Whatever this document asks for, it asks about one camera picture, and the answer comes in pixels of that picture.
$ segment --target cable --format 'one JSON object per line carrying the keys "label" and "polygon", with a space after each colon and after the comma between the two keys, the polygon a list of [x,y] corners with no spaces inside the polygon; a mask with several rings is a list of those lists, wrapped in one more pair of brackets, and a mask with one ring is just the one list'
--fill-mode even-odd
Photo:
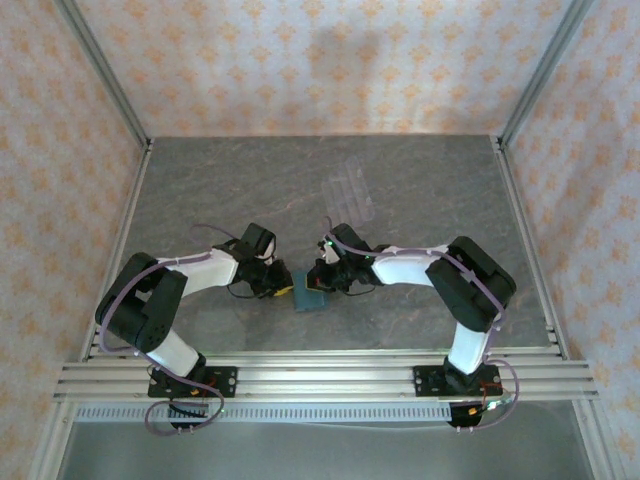
{"label": "cable", "polygon": [[347,297],[359,297],[360,295],[367,295],[368,293],[373,292],[375,289],[376,287],[373,287],[371,290],[367,290],[366,292],[359,292],[359,293],[342,292],[342,293],[344,293]]}
{"label": "cable", "polygon": [[232,238],[234,240],[237,240],[238,237],[236,237],[235,235],[227,232],[225,229],[217,227],[215,225],[211,225],[210,223],[194,223],[193,225],[191,225],[191,227],[189,227],[189,238],[191,239],[191,241],[193,243],[195,243],[198,246],[205,246],[205,248],[211,248],[211,245],[206,245],[203,242],[201,242],[200,240],[198,240],[197,238],[194,237],[193,233],[194,230],[196,230],[197,228],[208,228],[209,230],[213,230],[214,232],[220,232],[224,235],[226,235],[229,238]]}
{"label": "cable", "polygon": [[[138,282],[140,282],[140,280],[142,280],[143,278],[147,277],[148,275],[150,275],[151,273],[155,272],[156,270],[159,270],[161,268],[164,267],[169,267],[169,266],[173,266],[173,265],[179,265],[179,264],[192,264],[192,263],[198,263],[198,262],[203,262],[205,260],[208,260],[209,258],[211,258],[211,252],[207,252],[203,255],[199,255],[197,257],[183,257],[183,258],[176,258],[174,260],[166,260],[164,262],[158,262],[155,265],[152,265],[151,267],[143,270],[142,272],[140,272],[138,275],[136,275],[135,277],[133,277],[129,283],[127,283],[125,285],[125,287],[118,293],[118,295],[116,296],[116,298],[114,299],[114,301],[111,303],[111,305],[109,306],[109,309],[107,310],[107,313],[105,314],[103,320],[102,320],[102,325],[100,328],[100,336],[98,337],[99,340],[99,344],[100,344],[100,348],[107,354],[111,354],[111,355],[123,355],[123,353],[133,353],[136,356],[141,356],[142,358],[144,358],[145,360],[147,360],[149,363],[151,363],[152,365],[154,365],[156,368],[158,368],[161,372],[163,372],[165,375],[168,375],[169,377],[173,378],[174,380],[183,383],[185,385],[188,385],[190,387],[194,387],[200,390],[207,390],[208,392],[213,393],[215,396],[217,396],[220,399],[220,405],[218,406],[218,410],[211,415],[207,420],[205,420],[204,422],[200,423],[199,425],[194,426],[190,426],[189,427],[189,431],[190,432],[194,432],[195,430],[199,430],[201,428],[204,428],[208,425],[210,425],[217,417],[218,415],[220,415],[220,413],[222,413],[223,409],[224,409],[224,397],[222,396],[222,394],[220,393],[220,391],[218,389],[215,389],[213,387],[210,387],[209,385],[205,385],[203,383],[199,383],[199,382],[194,382],[192,380],[186,379],[184,377],[180,377],[179,375],[176,375],[175,373],[173,373],[171,370],[169,370],[168,368],[165,368],[163,365],[159,364],[158,362],[156,362],[153,358],[149,357],[147,354],[143,353],[143,352],[139,352],[137,351],[135,348],[133,347],[110,347],[109,345],[107,345],[106,342],[106,335],[105,332],[109,329],[109,323],[111,322],[111,319],[113,318],[113,315],[115,313],[115,311],[117,310],[117,308],[120,306],[120,304],[122,303],[122,300],[124,300],[124,298],[127,296],[127,294],[138,284]],[[168,405],[168,406],[176,406],[176,405],[182,405],[185,407],[200,407],[202,408],[202,403],[196,403],[196,402],[188,402],[188,401],[183,401],[183,400],[162,400],[159,402],[154,403],[153,405],[151,405],[148,409],[147,412],[144,416],[144,425],[147,428],[147,430],[157,436],[160,437],[171,437],[173,435],[180,435],[182,434],[182,428],[178,428],[177,430],[159,430],[155,427],[153,427],[151,425],[150,422],[150,417],[151,417],[151,412],[153,411],[154,408],[160,406],[160,405]]]}
{"label": "cable", "polygon": [[231,291],[230,285],[227,285],[227,290],[229,291],[232,297],[240,298],[242,300],[252,300],[254,298],[258,298],[258,295],[237,295]]}
{"label": "cable", "polygon": [[331,230],[333,229],[333,222],[331,221],[331,217],[325,216],[324,218],[329,223],[329,232],[325,236],[346,252],[355,253],[356,255],[362,255],[365,257],[393,257],[398,255],[416,255],[416,254],[441,257],[447,260],[449,263],[451,263],[455,267],[457,267],[458,270],[460,270],[462,273],[467,275],[468,278],[480,289],[480,291],[484,293],[484,295],[489,299],[489,301],[493,304],[493,306],[496,307],[496,309],[498,310],[498,318],[494,320],[491,330],[489,331],[487,343],[485,345],[484,352],[482,354],[483,362],[489,365],[495,364],[495,363],[501,363],[502,365],[507,367],[511,371],[511,374],[513,375],[513,381],[515,383],[515,393],[513,395],[511,408],[509,408],[501,417],[494,420],[493,422],[490,422],[487,425],[478,426],[478,427],[469,427],[465,430],[468,430],[469,432],[473,432],[474,430],[484,430],[485,428],[493,427],[499,424],[500,422],[504,421],[508,416],[510,416],[513,413],[513,410],[515,409],[516,404],[518,403],[518,398],[520,397],[520,381],[518,379],[518,375],[516,374],[515,369],[506,361],[501,359],[488,360],[488,355],[489,355],[488,352],[489,352],[489,347],[491,346],[491,343],[492,343],[492,337],[494,335],[494,332],[500,330],[500,327],[502,326],[502,324],[506,319],[506,313],[502,304],[498,301],[495,295],[491,293],[491,291],[486,287],[486,285],[484,285],[478,279],[478,277],[476,277],[475,273],[472,270],[465,267],[456,258],[452,257],[447,253],[440,252],[437,250],[432,250],[432,249],[422,250],[417,248],[407,248],[404,250],[399,250],[397,252],[367,252],[364,250],[359,250],[357,248],[349,247],[348,245],[345,245],[340,240],[338,240],[336,236],[331,233]]}
{"label": "cable", "polygon": [[499,358],[487,360],[485,363],[489,365],[495,365],[496,363],[500,363],[511,371],[511,375],[513,375],[513,382],[515,384],[513,400],[511,402],[510,407],[500,417],[496,418],[492,422],[489,422],[486,425],[479,425],[477,427],[457,428],[458,432],[460,432],[461,430],[466,430],[470,433],[473,433],[473,431],[475,430],[485,430],[487,428],[495,427],[499,423],[504,422],[507,419],[507,417],[509,417],[513,413],[513,410],[516,408],[516,403],[518,403],[518,399],[520,398],[520,380],[518,379],[518,375],[516,374],[515,369],[509,363]]}
{"label": "cable", "polygon": [[438,250],[431,250],[431,249],[423,250],[418,248],[406,248],[404,250],[399,250],[397,252],[367,252],[364,250],[358,250],[357,248],[349,247],[348,245],[345,245],[340,240],[338,240],[335,237],[335,235],[331,233],[331,230],[333,229],[333,222],[331,221],[331,218],[328,216],[325,216],[324,218],[329,222],[329,232],[325,236],[329,238],[337,246],[339,246],[340,248],[342,248],[347,252],[355,253],[356,255],[361,255],[364,257],[395,257],[398,255],[416,255],[417,254],[417,255],[428,255],[428,256],[437,256],[437,257],[444,258],[449,263],[457,267],[458,270],[460,270],[462,273],[464,273],[465,275],[468,275],[469,279],[480,289],[482,293],[485,294],[485,296],[489,299],[489,301],[493,304],[493,306],[496,307],[496,310],[498,310],[499,317],[493,322],[494,327],[499,328],[504,322],[505,311],[502,304],[493,295],[493,293],[491,293],[491,291],[478,279],[478,277],[476,277],[475,273],[472,270],[469,270],[467,267],[465,267],[461,262],[459,262],[456,258],[452,257],[451,255],[444,252],[440,252]]}

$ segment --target gray stone surface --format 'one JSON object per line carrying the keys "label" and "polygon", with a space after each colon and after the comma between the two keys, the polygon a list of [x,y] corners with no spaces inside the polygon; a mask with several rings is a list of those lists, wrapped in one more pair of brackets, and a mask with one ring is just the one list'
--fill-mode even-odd
{"label": "gray stone surface", "polygon": [[[325,231],[322,182],[357,155],[375,216],[357,229],[370,245],[426,247],[473,238],[518,284],[496,344],[547,345],[543,313],[488,137],[372,136],[156,141],[125,246],[154,256],[192,254],[193,223],[241,235],[249,222],[276,233],[278,255],[308,270]],[[201,232],[209,244],[224,240]],[[235,286],[238,293],[250,293]],[[446,348],[455,321],[434,290],[389,286],[325,310],[296,313],[293,295],[240,300],[224,288],[186,297],[174,327],[203,352]]]}

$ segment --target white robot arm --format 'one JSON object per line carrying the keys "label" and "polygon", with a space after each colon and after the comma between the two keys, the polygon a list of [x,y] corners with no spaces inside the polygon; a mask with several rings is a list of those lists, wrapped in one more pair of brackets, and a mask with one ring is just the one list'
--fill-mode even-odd
{"label": "white robot arm", "polygon": [[[277,296],[293,288],[284,262],[275,258],[276,239],[250,224],[242,238],[212,247],[209,252],[178,259],[133,255],[96,311],[103,324],[116,297],[129,289],[108,318],[107,330],[179,377],[193,378],[204,357],[173,330],[180,300],[194,292],[246,281],[256,298]],[[132,280],[153,266],[140,281]]]}
{"label": "white robot arm", "polygon": [[323,255],[307,275],[307,288],[346,293],[356,280],[434,287],[457,320],[445,366],[461,390],[468,386],[482,365],[494,321],[516,291],[513,278],[486,252],[467,237],[433,248],[371,249],[346,224],[331,229],[318,245]]}

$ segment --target metal frame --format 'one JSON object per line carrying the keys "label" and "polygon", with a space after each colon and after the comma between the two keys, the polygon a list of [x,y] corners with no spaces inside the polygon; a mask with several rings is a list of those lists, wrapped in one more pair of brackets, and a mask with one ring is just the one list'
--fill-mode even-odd
{"label": "metal frame", "polygon": [[573,0],[571,2],[549,46],[547,46],[542,55],[531,80],[529,80],[520,100],[516,104],[516,108],[507,121],[504,132],[500,137],[501,144],[509,145],[518,130],[520,130],[592,3],[593,0]]}
{"label": "metal frame", "polygon": [[529,260],[529,266],[531,267],[531,273],[533,274],[533,281],[538,291],[538,298],[542,304],[542,311],[544,312],[545,321],[547,322],[547,334],[549,340],[553,344],[557,344],[560,348],[560,353],[563,358],[569,358],[569,344],[566,340],[566,334],[558,320],[558,314],[553,305],[551,295],[549,294],[548,282],[546,281],[543,273],[540,257],[538,256],[538,248],[535,239],[532,235],[531,226],[529,220],[524,211],[524,203],[520,194],[518,185],[514,179],[510,162],[508,160],[508,152],[501,143],[500,140],[494,136],[491,137],[491,144],[493,146],[493,152],[496,157],[496,162],[500,168],[502,179],[507,189],[507,194],[511,200],[511,206],[513,208],[513,214],[520,230],[522,237],[522,243]]}
{"label": "metal frame", "polygon": [[[153,140],[148,141],[142,125],[128,102],[113,71],[82,17],[75,0],[55,0],[60,11],[78,36],[98,75],[125,118],[129,129],[144,152],[134,186],[123,213],[118,238],[101,288],[104,294],[117,275],[138,195],[144,181]],[[622,466],[615,444],[598,401],[589,366],[569,359],[568,344],[558,320],[549,288],[537,256],[535,241],[525,215],[518,186],[509,163],[508,146],[526,120],[534,103],[551,76],[571,37],[579,27],[593,0],[574,0],[562,19],[551,43],[500,138],[491,137],[513,212],[521,233],[542,303],[548,347],[495,348],[491,358],[509,361],[521,379],[523,401],[573,402],[594,477],[622,478]],[[29,475],[32,480],[56,478],[73,420],[83,405],[147,405],[147,365],[134,357],[109,357],[97,346],[98,329],[89,328],[78,363],[65,364],[55,390],[54,406],[45,427]],[[390,408],[415,405],[448,404],[463,398],[416,398],[412,367],[441,364],[444,350],[321,351],[321,352],[239,352],[207,357],[209,364],[242,368],[236,398],[229,399],[231,409],[260,409],[265,405],[389,405]],[[505,387],[513,387],[508,369],[500,368]]]}
{"label": "metal frame", "polygon": [[[133,181],[133,186],[129,191],[129,195],[127,197],[127,203],[125,205],[124,212],[122,217],[120,218],[120,223],[118,226],[118,234],[116,237],[116,242],[111,250],[111,255],[109,256],[109,263],[107,264],[107,272],[102,279],[102,284],[100,286],[99,296],[94,304],[94,311],[98,308],[98,304],[104,295],[109,290],[110,285],[116,279],[118,275],[118,270],[120,269],[120,261],[122,260],[122,252],[124,250],[124,245],[127,240],[127,236],[129,235],[129,228],[131,227],[131,221],[133,220],[133,214],[136,209],[136,205],[138,203],[138,197],[140,195],[140,189],[142,188],[142,183],[144,181],[144,175],[147,171],[147,165],[149,165],[149,159],[151,158],[151,152],[153,151],[153,145],[155,143],[155,139],[150,139],[147,148],[145,148],[142,158],[140,160],[140,166],[138,167],[138,171],[136,173],[136,177]],[[87,334],[85,335],[85,339],[82,345],[82,350],[80,351],[80,355],[78,358],[79,362],[85,362],[89,358],[90,350],[93,343],[96,340],[96,323],[91,320],[89,323],[89,327],[87,328]]]}
{"label": "metal frame", "polygon": [[109,92],[109,96],[122,115],[131,135],[133,135],[133,138],[135,138],[140,147],[144,148],[149,141],[149,138],[144,131],[144,127],[136,115],[135,110],[131,106],[131,103],[129,103],[127,95],[124,93],[115,73],[113,73],[109,62],[107,61],[107,57],[102,52],[100,45],[91,32],[91,29],[89,28],[87,21],[84,19],[78,4],[75,0],[54,1],[62,16],[69,23],[71,30],[80,42],[87,58],[93,65],[93,68],[98,74],[98,77],[100,77],[100,80],[102,80],[107,92]]}

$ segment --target patterned wallpaper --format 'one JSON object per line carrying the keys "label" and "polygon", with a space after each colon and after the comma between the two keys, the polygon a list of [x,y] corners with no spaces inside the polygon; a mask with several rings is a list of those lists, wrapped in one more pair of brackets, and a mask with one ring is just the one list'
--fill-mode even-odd
{"label": "patterned wallpaper", "polygon": [[592,7],[513,147],[571,348],[640,478],[640,2]]}
{"label": "patterned wallpaper", "polygon": [[570,0],[79,0],[151,136],[499,134]]}
{"label": "patterned wallpaper", "polygon": [[0,2],[0,478],[26,478],[140,152],[51,0]]}

